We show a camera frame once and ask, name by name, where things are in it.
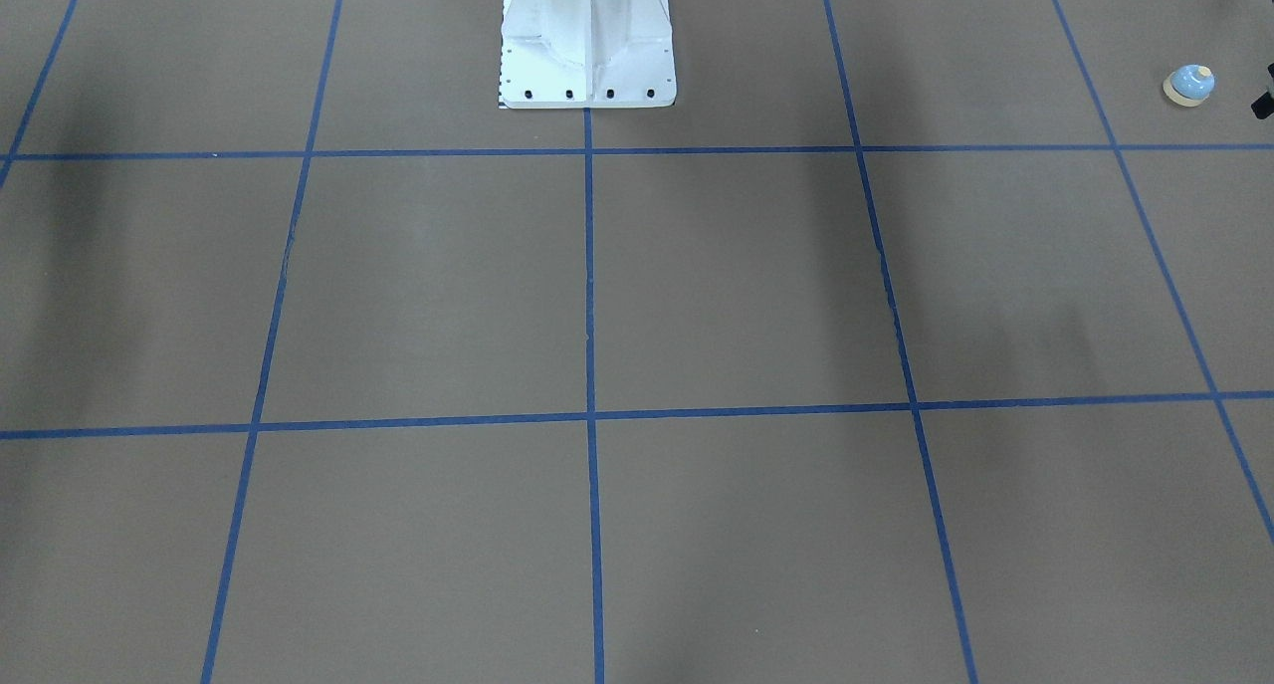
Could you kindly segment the blue call bell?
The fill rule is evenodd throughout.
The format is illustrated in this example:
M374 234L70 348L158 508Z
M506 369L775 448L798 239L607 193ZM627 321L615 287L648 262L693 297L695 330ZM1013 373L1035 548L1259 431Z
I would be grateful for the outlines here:
M1184 64L1162 82L1162 93L1170 103L1184 108L1196 108L1213 96L1215 73L1201 64Z

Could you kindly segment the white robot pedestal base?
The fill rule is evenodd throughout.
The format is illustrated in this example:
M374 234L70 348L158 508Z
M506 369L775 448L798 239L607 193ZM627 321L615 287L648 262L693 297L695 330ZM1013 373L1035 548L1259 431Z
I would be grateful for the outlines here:
M502 110L657 110L676 102L669 0L505 0Z

